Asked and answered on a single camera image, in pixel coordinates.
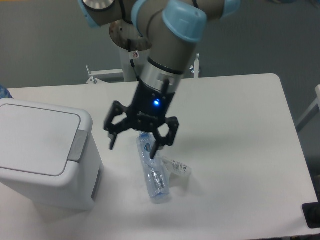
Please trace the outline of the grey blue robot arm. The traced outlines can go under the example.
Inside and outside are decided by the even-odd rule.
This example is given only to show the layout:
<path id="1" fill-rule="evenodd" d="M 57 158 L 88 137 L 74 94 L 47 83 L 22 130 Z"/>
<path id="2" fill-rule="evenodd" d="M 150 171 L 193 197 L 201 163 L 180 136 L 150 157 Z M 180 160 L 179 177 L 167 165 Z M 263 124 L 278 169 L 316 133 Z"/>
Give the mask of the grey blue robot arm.
<path id="1" fill-rule="evenodd" d="M 89 26 L 102 27 L 123 20 L 147 40 L 150 52 L 130 106 L 112 103 L 104 121 L 110 147 L 117 136 L 133 129 L 152 133 L 155 143 L 151 157 L 164 146 L 171 146 L 179 128 L 167 111 L 201 41 L 208 21 L 235 13 L 239 0 L 80 0 Z"/>

